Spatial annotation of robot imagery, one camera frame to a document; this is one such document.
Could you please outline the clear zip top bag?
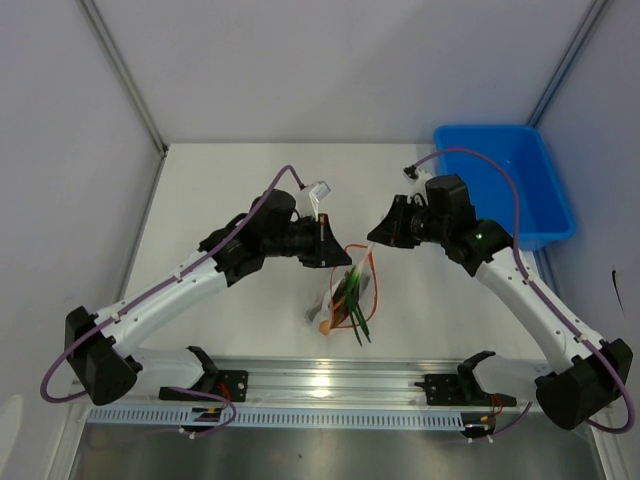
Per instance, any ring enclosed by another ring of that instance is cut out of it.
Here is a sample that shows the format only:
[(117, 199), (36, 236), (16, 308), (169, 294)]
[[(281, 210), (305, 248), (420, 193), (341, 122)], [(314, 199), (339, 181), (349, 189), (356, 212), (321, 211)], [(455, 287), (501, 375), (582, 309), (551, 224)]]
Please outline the clear zip top bag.
[(351, 243), (345, 252), (360, 253), (353, 266), (333, 267), (328, 287), (321, 291), (304, 314), (304, 319), (328, 336), (338, 330), (351, 331), (357, 343), (371, 342), (369, 322), (379, 303), (379, 282), (374, 244)]

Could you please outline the toy meat slice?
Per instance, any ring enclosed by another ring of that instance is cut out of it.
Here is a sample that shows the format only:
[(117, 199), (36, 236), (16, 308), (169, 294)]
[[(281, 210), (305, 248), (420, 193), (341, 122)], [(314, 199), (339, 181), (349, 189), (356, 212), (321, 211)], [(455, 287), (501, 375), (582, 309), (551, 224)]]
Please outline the toy meat slice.
[(341, 328), (348, 315), (345, 296), (341, 296), (338, 300), (329, 297), (323, 304), (322, 313), (326, 313), (326, 318), (319, 323), (318, 330), (323, 335), (329, 335), (336, 328)]

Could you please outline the toy fish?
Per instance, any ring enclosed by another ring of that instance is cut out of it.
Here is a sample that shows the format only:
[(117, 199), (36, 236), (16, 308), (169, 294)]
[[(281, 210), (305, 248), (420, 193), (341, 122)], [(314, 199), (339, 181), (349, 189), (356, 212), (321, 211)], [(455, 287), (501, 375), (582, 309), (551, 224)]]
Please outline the toy fish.
[(326, 290), (317, 295), (312, 301), (311, 306), (306, 310), (304, 318), (309, 323), (324, 321), (329, 315), (331, 299), (331, 290)]

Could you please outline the toy green onion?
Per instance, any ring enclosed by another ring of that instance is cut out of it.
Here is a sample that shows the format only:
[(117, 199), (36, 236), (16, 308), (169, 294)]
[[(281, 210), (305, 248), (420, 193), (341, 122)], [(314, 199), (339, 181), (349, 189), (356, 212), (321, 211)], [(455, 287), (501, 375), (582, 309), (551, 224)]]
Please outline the toy green onion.
[(334, 268), (330, 276), (330, 290), (332, 298), (338, 300), (345, 296), (348, 315), (341, 328), (334, 330), (350, 330), (359, 346), (371, 342), (369, 322), (377, 312), (379, 303), (379, 282), (374, 258), (374, 244), (352, 243), (345, 247), (346, 253), (350, 249), (359, 250), (362, 257), (358, 262), (348, 267), (344, 274), (334, 284)]

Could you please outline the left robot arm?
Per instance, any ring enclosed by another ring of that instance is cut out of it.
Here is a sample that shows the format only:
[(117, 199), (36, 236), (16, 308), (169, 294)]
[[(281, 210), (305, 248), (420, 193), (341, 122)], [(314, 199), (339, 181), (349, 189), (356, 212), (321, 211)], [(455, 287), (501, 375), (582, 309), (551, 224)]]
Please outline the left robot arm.
[(66, 317), (66, 358), (96, 406), (130, 392), (162, 400), (228, 399), (224, 376), (200, 347), (174, 351), (142, 343), (200, 300), (258, 272), (268, 258), (296, 258), (313, 269), (348, 266), (327, 214), (303, 213), (295, 198), (274, 190), (247, 213), (202, 240), (187, 260), (146, 292), (94, 313), (78, 307)]

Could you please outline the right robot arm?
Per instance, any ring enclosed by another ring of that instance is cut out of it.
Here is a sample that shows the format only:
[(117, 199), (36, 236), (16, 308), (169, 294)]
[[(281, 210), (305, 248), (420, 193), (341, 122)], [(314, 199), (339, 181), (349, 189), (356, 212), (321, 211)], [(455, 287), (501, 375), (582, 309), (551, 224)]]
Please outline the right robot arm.
[(477, 219), (459, 176), (428, 177), (421, 185), (424, 199), (395, 196), (368, 240), (399, 249), (439, 245), (508, 308), (544, 355), (534, 362), (482, 351), (459, 364), (458, 395), (472, 404), (490, 394), (535, 402), (564, 430), (590, 422), (618, 398), (628, 400), (630, 347), (582, 322), (531, 272), (499, 223)]

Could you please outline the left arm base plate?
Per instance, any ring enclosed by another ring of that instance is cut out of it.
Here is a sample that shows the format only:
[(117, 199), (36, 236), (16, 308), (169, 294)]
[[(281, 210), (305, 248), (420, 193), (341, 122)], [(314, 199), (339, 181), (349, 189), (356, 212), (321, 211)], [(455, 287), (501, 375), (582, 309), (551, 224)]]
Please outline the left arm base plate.
[(189, 393), (182, 393), (175, 388), (161, 387), (159, 399), (163, 401), (197, 401), (208, 400), (202, 393), (216, 395), (232, 403), (244, 403), (249, 386), (249, 372), (245, 370), (219, 370), (216, 374), (205, 374)]

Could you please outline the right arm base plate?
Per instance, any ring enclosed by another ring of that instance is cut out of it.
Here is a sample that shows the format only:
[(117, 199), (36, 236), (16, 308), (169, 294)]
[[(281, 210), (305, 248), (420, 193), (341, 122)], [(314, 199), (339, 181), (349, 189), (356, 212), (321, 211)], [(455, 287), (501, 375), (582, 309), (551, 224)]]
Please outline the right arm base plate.
[(517, 400), (505, 394), (490, 394), (473, 377), (461, 374), (426, 374), (414, 383), (429, 406), (515, 407)]

